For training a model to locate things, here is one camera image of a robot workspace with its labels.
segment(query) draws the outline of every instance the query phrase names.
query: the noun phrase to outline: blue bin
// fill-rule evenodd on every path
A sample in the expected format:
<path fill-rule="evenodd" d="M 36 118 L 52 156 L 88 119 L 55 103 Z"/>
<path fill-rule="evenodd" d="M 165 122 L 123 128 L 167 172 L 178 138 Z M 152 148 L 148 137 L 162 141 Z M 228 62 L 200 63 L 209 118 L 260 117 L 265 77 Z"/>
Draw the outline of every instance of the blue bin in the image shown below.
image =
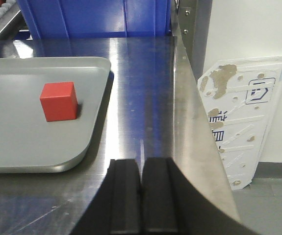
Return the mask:
<path fill-rule="evenodd" d="M 163 36 L 171 0 L 17 0 L 33 39 Z"/>

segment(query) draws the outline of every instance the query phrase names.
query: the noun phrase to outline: plastic tray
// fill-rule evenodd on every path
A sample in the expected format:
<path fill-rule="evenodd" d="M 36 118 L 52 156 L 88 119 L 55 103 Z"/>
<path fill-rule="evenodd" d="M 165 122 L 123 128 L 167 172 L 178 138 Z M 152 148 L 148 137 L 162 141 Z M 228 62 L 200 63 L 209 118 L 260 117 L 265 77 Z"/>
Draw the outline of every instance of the plastic tray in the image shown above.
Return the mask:
<path fill-rule="evenodd" d="M 84 157 L 108 79 L 100 57 L 0 59 L 0 173 L 61 172 Z M 73 81 L 76 120 L 46 122 L 45 83 Z"/>

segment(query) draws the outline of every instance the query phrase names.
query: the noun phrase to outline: stainless steel table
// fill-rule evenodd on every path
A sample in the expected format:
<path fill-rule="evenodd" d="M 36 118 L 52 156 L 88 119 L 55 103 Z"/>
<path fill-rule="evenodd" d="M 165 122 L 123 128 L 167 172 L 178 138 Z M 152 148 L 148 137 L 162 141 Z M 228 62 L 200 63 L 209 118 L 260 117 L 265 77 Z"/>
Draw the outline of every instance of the stainless steel table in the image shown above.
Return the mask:
<path fill-rule="evenodd" d="M 56 174 L 0 174 L 0 235 L 68 234 L 110 159 L 133 158 L 142 169 L 148 157 L 173 157 L 207 199 L 239 219 L 181 40 L 0 41 L 0 58 L 42 56 L 102 56 L 111 73 L 78 166 Z"/>

